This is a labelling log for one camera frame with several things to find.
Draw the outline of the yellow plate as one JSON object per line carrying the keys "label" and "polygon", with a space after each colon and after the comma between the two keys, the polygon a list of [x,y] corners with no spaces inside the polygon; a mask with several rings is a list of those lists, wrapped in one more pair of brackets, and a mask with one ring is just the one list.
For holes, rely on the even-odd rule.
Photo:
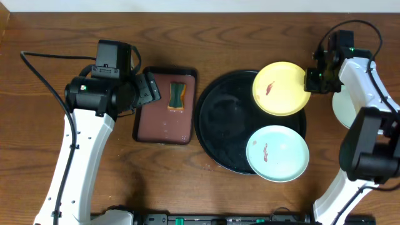
{"label": "yellow plate", "polygon": [[262,68],[252,83],[256,105],[274,116],[289,116],[300,111],[309,101],[304,90],[305,71],[291,62],[274,62]]}

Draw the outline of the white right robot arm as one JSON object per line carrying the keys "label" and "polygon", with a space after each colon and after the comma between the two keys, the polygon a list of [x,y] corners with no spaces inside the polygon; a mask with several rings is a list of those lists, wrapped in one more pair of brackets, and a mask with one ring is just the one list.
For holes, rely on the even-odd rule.
{"label": "white right robot arm", "polygon": [[319,47],[313,58],[317,67],[307,69],[305,91],[338,93],[345,86],[356,111],[339,150],[339,172],[313,204],[316,224],[344,224],[369,192],[399,189],[383,187],[399,177],[399,105],[386,91],[369,50]]}

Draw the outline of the green and yellow sponge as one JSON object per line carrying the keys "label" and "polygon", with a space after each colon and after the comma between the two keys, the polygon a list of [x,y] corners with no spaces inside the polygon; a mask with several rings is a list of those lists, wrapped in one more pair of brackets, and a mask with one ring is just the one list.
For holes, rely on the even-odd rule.
{"label": "green and yellow sponge", "polygon": [[170,98],[167,108],[171,111],[183,111],[185,93],[186,85],[184,83],[172,82],[170,84]]}

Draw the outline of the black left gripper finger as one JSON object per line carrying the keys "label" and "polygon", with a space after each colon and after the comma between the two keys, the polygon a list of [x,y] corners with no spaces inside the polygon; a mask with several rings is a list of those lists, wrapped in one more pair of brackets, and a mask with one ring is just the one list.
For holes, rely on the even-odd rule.
{"label": "black left gripper finger", "polygon": [[147,72],[145,74],[145,77],[146,77],[146,81],[147,81],[147,85],[148,85],[150,94],[152,96],[151,102],[160,100],[161,99],[161,94],[160,94],[158,85],[156,84],[156,80],[155,80],[154,74],[151,73],[151,72]]}
{"label": "black left gripper finger", "polygon": [[135,82],[138,87],[138,99],[136,107],[151,103],[154,101],[154,90],[151,86],[151,81],[154,80],[152,73],[138,74],[135,76]]}

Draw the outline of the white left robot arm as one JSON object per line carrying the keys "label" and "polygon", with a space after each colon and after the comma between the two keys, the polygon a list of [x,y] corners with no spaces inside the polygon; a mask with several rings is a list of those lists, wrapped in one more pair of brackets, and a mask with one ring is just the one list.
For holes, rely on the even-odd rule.
{"label": "white left robot arm", "polygon": [[35,224],[137,224],[141,217],[122,206],[91,216],[99,163],[118,114],[160,99],[150,72],[126,79],[75,77],[65,88],[69,109],[64,137],[46,200]]}

